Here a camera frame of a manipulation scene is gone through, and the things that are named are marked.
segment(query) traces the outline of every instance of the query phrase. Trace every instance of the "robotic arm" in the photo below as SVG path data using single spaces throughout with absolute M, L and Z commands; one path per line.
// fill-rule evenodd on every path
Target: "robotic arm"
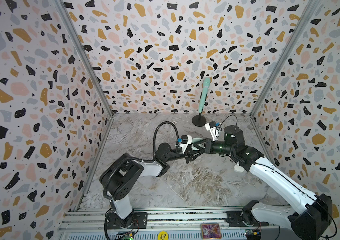
M 176 139 L 174 148 L 169 143 L 161 143 L 153 160 L 138 159 L 127 153 L 120 156 L 100 177 L 104 187 L 103 195 L 110 201 L 116 223 L 122 228 L 132 223 L 134 210 L 130 204 L 129 192 L 139 177 L 163 176 L 169 169 L 168 161 L 185 158 L 186 163 L 189 163 L 203 153 L 224 154 L 236 163 L 235 171 L 251 172 L 290 204 L 290 207 L 279 207 L 252 200 L 242 209 L 240 220 L 244 224 L 252 226 L 258 222 L 269 222 L 293 230 L 302 240 L 321 237 L 333 220 L 329 214 L 332 212 L 331 198 L 325 194 L 317 196 L 305 189 L 276 168 L 257 149 L 247 146 L 243 131 L 237 126 L 225 127 L 224 141 L 217 141 L 218 125 L 215 122 L 205 125 L 212 139 L 182 135 Z

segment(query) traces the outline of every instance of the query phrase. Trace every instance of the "black robotic joint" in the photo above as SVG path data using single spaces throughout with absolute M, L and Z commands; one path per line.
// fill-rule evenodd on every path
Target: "black robotic joint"
M 157 152 L 155 153 L 157 156 L 163 156 L 171 151 L 171 146 L 167 142 L 163 142 L 159 145 Z
M 303 240 L 319 239 L 331 223 L 332 204 L 331 197 L 321 194 L 304 213 L 287 217 L 292 230 Z
M 257 200 L 251 200 L 246 206 L 243 207 L 243 221 L 248 225 L 253 225 L 258 221 L 254 218 L 253 214 L 251 213 L 251 209 L 254 207 L 255 204 L 259 203 Z
M 99 181 L 103 187 L 105 187 L 106 182 L 111 175 L 111 172 L 117 167 L 118 163 L 123 161 L 127 157 L 131 157 L 131 155 L 128 153 L 123 154 L 106 171 L 102 173 Z M 126 174 L 122 175 L 119 171 L 116 171 L 114 176 L 110 180 L 107 191 L 104 189 L 103 194 L 104 197 L 106 197 L 106 192 L 109 192 L 115 201 L 120 200 L 124 198 L 127 194 L 129 194 L 130 190 L 133 188 L 135 182 L 138 180 L 139 176 L 144 170 L 144 167 L 140 164 L 135 163 L 134 161 L 130 161 L 129 163 L 121 166 L 120 170 L 126 172 Z
M 109 214 L 109 223 L 107 223 L 107 229 L 145 229 L 147 226 L 147 212 L 133 212 L 129 214 L 125 219 L 121 219 L 117 214 L 111 212 Z
M 205 143 L 205 146 L 204 146 L 204 152 L 207 153 L 207 154 L 211 153 L 211 142 L 212 142 L 211 138 L 206 139 L 206 143 Z
M 224 128 L 224 141 L 233 144 L 236 148 L 245 146 L 243 131 L 239 127 L 230 125 Z

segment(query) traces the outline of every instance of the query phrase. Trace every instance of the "mint green microphone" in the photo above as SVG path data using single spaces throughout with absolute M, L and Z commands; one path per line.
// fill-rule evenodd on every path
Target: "mint green microphone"
M 203 81 L 203 89 L 201 93 L 201 98 L 199 99 L 199 108 L 198 112 L 199 115 L 196 115 L 192 118 L 192 124 L 194 124 L 197 127 L 203 127 L 206 124 L 206 118 L 202 116 L 203 106 L 206 101 L 207 93 L 209 91 L 210 87 L 210 78 L 205 78 Z

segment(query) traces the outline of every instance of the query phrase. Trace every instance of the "terrazzo wallpaper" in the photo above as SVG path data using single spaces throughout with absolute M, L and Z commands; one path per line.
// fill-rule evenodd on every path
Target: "terrazzo wallpaper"
M 278 167 L 331 196 L 340 239 L 340 0 L 321 3 L 255 120 Z
M 64 0 L 114 112 L 249 112 L 304 0 Z
M 104 107 L 51 2 L 0 0 L 0 239 L 54 239 Z

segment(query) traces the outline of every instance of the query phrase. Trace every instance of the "gray marble surface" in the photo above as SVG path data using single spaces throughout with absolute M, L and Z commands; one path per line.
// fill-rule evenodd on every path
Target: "gray marble surface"
M 229 114 L 205 114 L 209 121 L 222 122 Z M 179 136 L 211 138 L 204 127 L 196 127 L 191 119 L 194 114 L 116 114 L 102 152 L 90 190 L 83 198 L 81 209 L 108 209 L 103 198 L 101 174 L 123 153 L 152 159 L 153 134 L 163 121 L 176 124 Z M 263 152 L 248 114 L 236 114 L 238 127 L 243 130 L 246 145 Z M 235 117 L 228 118 L 223 128 L 235 125 Z M 162 142 L 176 140 L 175 131 L 163 125 L 157 134 L 156 146 Z M 223 141 L 223 134 L 218 140 Z M 286 201 L 266 183 L 244 171 L 234 171 L 229 157 L 218 154 L 203 154 L 186 164 L 184 159 L 169 162 L 170 169 L 162 177 L 141 177 L 129 193 L 133 207 L 200 207 L 200 206 L 244 206 L 250 200 L 261 200 L 272 205 L 284 205 Z

